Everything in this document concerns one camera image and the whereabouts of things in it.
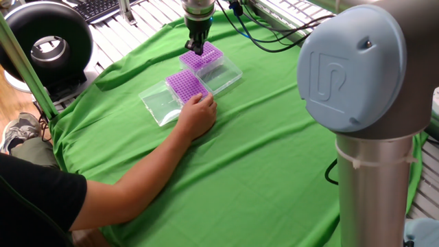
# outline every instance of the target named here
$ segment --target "white cable tie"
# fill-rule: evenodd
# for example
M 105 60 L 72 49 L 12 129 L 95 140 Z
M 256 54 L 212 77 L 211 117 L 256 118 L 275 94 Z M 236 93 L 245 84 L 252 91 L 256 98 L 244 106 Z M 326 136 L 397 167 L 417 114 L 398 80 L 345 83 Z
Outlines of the white cable tie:
M 410 148 L 410 151 L 408 152 L 407 156 L 402 157 L 400 159 L 398 159 L 397 161 L 392 161 L 392 162 L 370 162 L 370 161 L 361 161 L 357 158 L 354 158 L 352 156 L 347 155 L 346 153 L 344 153 L 337 144 L 337 141 L 335 141 L 335 148 L 337 149 L 338 154 L 345 158 L 347 161 L 351 162 L 354 169 L 358 169 L 360 168 L 360 166 L 362 165 L 367 165 L 367 166 L 380 166 L 380 165 L 396 165 L 399 163 L 417 163 L 418 159 L 413 157 L 413 146 L 412 148 Z

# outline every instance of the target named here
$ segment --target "hand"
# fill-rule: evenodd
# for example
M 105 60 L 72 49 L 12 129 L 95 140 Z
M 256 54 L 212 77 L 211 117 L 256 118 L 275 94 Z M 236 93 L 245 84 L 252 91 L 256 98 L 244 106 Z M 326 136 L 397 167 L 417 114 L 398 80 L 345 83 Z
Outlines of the hand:
M 181 110 L 175 131 L 185 135 L 191 141 L 201 137 L 213 126 L 217 119 L 217 103 L 212 93 L 200 102 L 202 94 L 193 96 Z

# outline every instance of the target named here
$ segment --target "keyboard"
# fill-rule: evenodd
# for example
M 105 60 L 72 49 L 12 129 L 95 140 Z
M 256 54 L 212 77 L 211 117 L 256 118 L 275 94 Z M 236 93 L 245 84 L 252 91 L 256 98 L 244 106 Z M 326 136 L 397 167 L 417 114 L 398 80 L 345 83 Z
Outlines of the keyboard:
M 102 17 L 116 14 L 119 11 L 119 2 L 117 0 L 85 0 L 73 8 L 88 24 L 91 24 Z

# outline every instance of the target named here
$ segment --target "robot logo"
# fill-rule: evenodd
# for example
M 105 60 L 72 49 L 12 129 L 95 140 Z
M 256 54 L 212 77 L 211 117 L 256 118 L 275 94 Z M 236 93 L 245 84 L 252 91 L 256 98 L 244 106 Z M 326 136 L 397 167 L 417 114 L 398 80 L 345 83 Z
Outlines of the robot logo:
M 311 66 L 312 71 L 317 73 L 311 74 L 310 99 L 330 108 L 338 108 L 341 102 L 337 94 L 341 93 L 340 90 L 346 81 L 345 68 L 348 67 L 348 62 L 345 58 L 313 53 Z

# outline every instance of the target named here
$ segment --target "black shirt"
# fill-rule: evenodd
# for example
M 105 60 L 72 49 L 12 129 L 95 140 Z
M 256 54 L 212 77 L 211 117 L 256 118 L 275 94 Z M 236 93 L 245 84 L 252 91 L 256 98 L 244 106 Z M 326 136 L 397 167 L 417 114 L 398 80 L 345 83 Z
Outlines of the black shirt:
M 0 154 L 0 176 L 68 232 L 84 203 L 85 177 Z M 0 246 L 65 246 L 57 231 L 0 186 Z

